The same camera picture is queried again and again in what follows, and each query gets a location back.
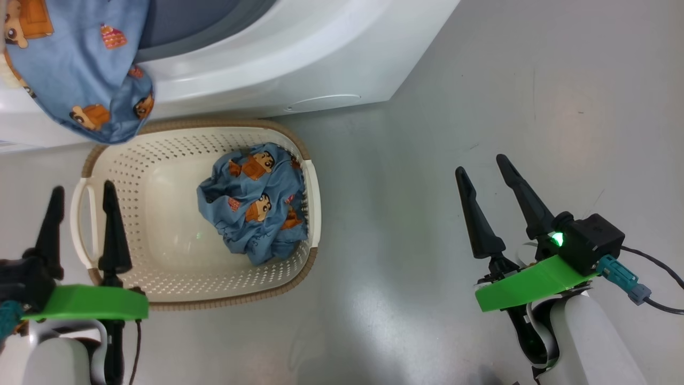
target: gray floor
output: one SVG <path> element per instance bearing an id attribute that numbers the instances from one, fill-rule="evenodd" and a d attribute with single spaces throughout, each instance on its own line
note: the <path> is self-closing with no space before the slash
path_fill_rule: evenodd
<path id="1" fill-rule="evenodd" d="M 554 213 L 600 212 L 625 244 L 684 271 L 682 11 L 674 0 L 463 0 L 389 103 L 277 119 L 319 175 L 311 274 L 273 299 L 152 313 L 137 384 L 533 384 L 506 315 L 475 302 L 486 263 L 471 257 L 453 171 L 466 167 L 509 256 L 525 226 L 499 152 Z M 87 152 L 0 158 L 8 256 L 33 242 L 50 187 L 70 194 Z M 62 240 L 68 282 L 87 282 Z M 621 258 L 658 301 L 682 306 L 665 273 Z M 677 383 L 684 319 L 595 286 L 648 381 Z M 133 327 L 126 344 L 131 359 Z"/>

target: white plastic laundry basket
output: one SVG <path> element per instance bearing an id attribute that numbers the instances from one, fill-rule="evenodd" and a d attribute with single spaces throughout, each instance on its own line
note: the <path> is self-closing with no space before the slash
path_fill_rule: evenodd
<path id="1" fill-rule="evenodd" d="M 304 171 L 304 215 L 308 239 L 285 261 L 254 267 L 231 254 L 222 237 L 198 211 L 196 189 L 225 153 L 273 142 L 292 153 Z M 313 265 L 321 234 L 321 199 L 316 170 L 303 143 L 270 121 L 185 120 L 147 125 L 130 142 L 95 147 L 83 166 L 70 213 L 71 234 L 95 284 L 103 252 L 103 184 L 116 185 L 133 269 L 121 275 L 139 286 L 156 310 L 212 308 L 256 301 L 297 286 Z M 88 192 L 90 204 L 82 202 Z M 81 228 L 90 210 L 90 233 Z M 84 238 L 92 247 L 86 251 Z"/>

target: cable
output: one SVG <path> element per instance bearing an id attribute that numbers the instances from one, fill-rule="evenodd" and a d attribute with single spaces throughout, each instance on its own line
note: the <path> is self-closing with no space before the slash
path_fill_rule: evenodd
<path id="1" fill-rule="evenodd" d="M 135 372 L 137 371 L 137 359 L 140 358 L 140 343 L 142 341 L 140 321 L 141 320 L 139 319 L 135 320 L 135 324 L 137 325 L 137 347 L 135 348 L 135 360 L 133 361 L 133 370 L 131 371 L 129 385 L 133 385 L 133 379 L 135 379 Z"/>
<path id="2" fill-rule="evenodd" d="M 620 248 L 621 248 L 622 250 L 628 251 L 628 252 L 630 252 L 630 253 L 632 253 L 632 254 L 636 254 L 636 255 L 638 255 L 638 256 L 642 256 L 642 257 L 646 258 L 647 260 L 650 260 L 651 262 L 655 263 L 656 266 L 658 266 L 659 268 L 661 268 L 661 269 L 667 271 L 668 274 L 670 274 L 670 277 L 674 278 L 674 280 L 677 281 L 677 284 L 679 284 L 679 286 L 680 286 L 682 289 L 684 289 L 684 280 L 682 280 L 682 278 L 681 278 L 679 275 L 677 275 L 677 273 L 675 273 L 674 270 L 672 270 L 668 265 L 666 265 L 666 264 L 660 262 L 659 260 L 657 260 L 657 259 L 655 259 L 654 257 L 652 257 L 652 256 L 650 256 L 650 255 L 644 253 L 643 251 L 640 251 L 640 250 L 637 250 L 637 249 L 631 249 L 631 248 L 629 248 L 629 247 L 627 247 L 627 246 L 621 246 Z"/>
<path id="3" fill-rule="evenodd" d="M 660 303 L 657 303 L 656 301 L 653 301 L 650 297 L 644 298 L 644 302 L 647 304 L 651 305 L 652 307 L 662 310 L 664 312 L 672 313 L 672 314 L 680 314 L 684 316 L 684 309 L 674 309 L 674 308 L 669 308 L 665 305 L 661 305 Z"/>
<path id="4" fill-rule="evenodd" d="M 632 254 L 636 254 L 638 256 L 642 256 L 642 257 L 646 258 L 647 260 L 650 260 L 651 262 L 656 264 L 656 266 L 658 266 L 659 268 L 667 271 L 668 274 L 670 274 L 670 277 L 674 278 L 674 280 L 677 281 L 677 284 L 682 289 L 684 289 L 684 280 L 682 280 L 682 278 L 679 275 L 677 275 L 677 273 L 675 273 L 674 270 L 672 270 L 668 265 L 660 262 L 656 258 L 644 253 L 643 251 L 640 251 L 637 249 L 632 249 L 632 248 L 627 247 L 627 246 L 621 246 L 620 248 L 622 250 L 628 251 Z M 644 302 L 646 302 L 648 305 L 650 305 L 650 306 L 652 306 L 652 307 L 654 307 L 660 311 L 663 311 L 663 312 L 667 312 L 667 313 L 671 313 L 671 314 L 684 315 L 684 309 L 675 309 L 675 308 L 670 308 L 670 307 L 665 306 L 665 305 L 661 305 L 660 303 L 653 301 L 650 297 L 644 298 Z"/>

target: cartoon character print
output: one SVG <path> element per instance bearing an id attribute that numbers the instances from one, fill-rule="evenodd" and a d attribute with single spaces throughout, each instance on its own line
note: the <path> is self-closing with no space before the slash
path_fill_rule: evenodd
<path id="1" fill-rule="evenodd" d="M 138 119 L 143 120 L 150 114 L 150 112 L 152 112 L 152 108 L 154 106 L 155 99 L 152 97 L 152 93 L 150 92 L 149 95 L 140 99 L 135 106 L 133 106 L 133 113 Z"/>
<path id="2" fill-rule="evenodd" d="M 141 79 L 144 74 L 145 73 L 142 72 L 142 69 L 140 69 L 138 66 L 134 65 L 131 67 L 131 69 L 129 69 L 129 76 L 132 76 L 136 79 Z"/>
<path id="3" fill-rule="evenodd" d="M 242 172 L 245 173 L 252 180 L 258 180 L 266 173 L 271 173 L 275 161 L 270 152 L 264 151 L 249 155 L 247 162 L 242 165 Z"/>
<path id="4" fill-rule="evenodd" d="M 117 49 L 128 44 L 124 33 L 109 25 L 100 24 L 100 34 L 107 49 Z"/>
<path id="5" fill-rule="evenodd" d="M 240 201 L 238 201 L 237 199 L 235 199 L 233 197 L 228 197 L 228 206 L 231 207 L 231 210 L 233 212 L 236 212 L 237 209 L 240 208 Z"/>
<path id="6" fill-rule="evenodd" d="M 10 68 L 10 71 L 12 74 L 14 74 L 14 77 L 19 81 L 19 84 L 26 90 L 26 92 L 29 93 L 29 96 L 32 98 L 36 98 L 36 94 L 34 91 L 29 87 L 29 85 L 26 83 L 26 81 L 21 77 L 21 74 L 14 69 L 14 66 L 12 66 L 12 59 L 10 59 L 10 55 L 5 51 L 5 61 L 7 62 L 7 66 Z"/>
<path id="7" fill-rule="evenodd" d="M 110 119 L 109 111 L 101 104 L 92 104 L 85 108 L 75 105 L 69 116 L 90 131 L 100 131 L 102 125 Z"/>
<path id="8" fill-rule="evenodd" d="M 5 43 L 29 46 L 29 39 L 50 36 L 55 30 L 45 0 L 9 0 L 5 13 Z"/>
<path id="9" fill-rule="evenodd" d="M 228 161 L 228 174 L 231 174 L 234 177 L 239 177 L 240 173 L 242 173 L 242 166 L 240 166 L 238 163 L 233 162 L 233 160 Z"/>
<path id="10" fill-rule="evenodd" d="M 295 170 L 301 170 L 302 169 L 302 165 L 299 164 L 299 162 L 297 161 L 297 158 L 294 155 L 290 155 L 290 164 L 292 165 L 292 168 Z"/>
<path id="11" fill-rule="evenodd" d="M 289 207 L 287 208 L 287 218 L 285 219 L 285 223 L 282 224 L 282 227 L 280 228 L 281 230 L 287 230 L 291 229 L 292 227 L 295 227 L 296 225 L 299 225 L 302 220 L 297 218 L 297 212 L 295 209 L 288 205 Z"/>
<path id="12" fill-rule="evenodd" d="M 257 201 L 252 203 L 245 213 L 245 221 L 247 222 L 263 222 L 266 219 L 266 214 L 271 210 L 271 198 L 268 194 L 263 193 Z"/>

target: cloth hanging from washing machine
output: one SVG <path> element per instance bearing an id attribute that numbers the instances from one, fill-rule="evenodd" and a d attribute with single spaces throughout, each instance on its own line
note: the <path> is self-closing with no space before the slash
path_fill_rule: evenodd
<path id="1" fill-rule="evenodd" d="M 197 187 L 200 212 L 233 253 L 258 266 L 286 259 L 307 237 L 304 176 L 297 160 L 273 143 L 228 153 Z"/>
<path id="2" fill-rule="evenodd" d="M 55 122 L 99 143 L 126 142 L 154 105 L 152 80 L 133 65 L 148 6 L 8 0 L 5 60 Z"/>

